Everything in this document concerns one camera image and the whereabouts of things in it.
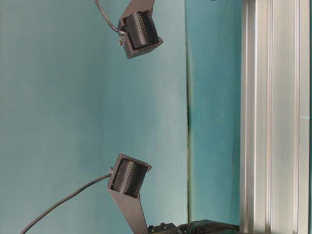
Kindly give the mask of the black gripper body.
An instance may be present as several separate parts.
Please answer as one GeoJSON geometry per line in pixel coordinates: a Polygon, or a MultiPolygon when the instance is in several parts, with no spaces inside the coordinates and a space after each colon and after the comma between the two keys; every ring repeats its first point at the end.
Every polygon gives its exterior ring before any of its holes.
{"type": "Polygon", "coordinates": [[[193,221],[176,226],[173,223],[161,223],[149,226],[149,234],[239,234],[239,226],[212,220],[193,221]]]}

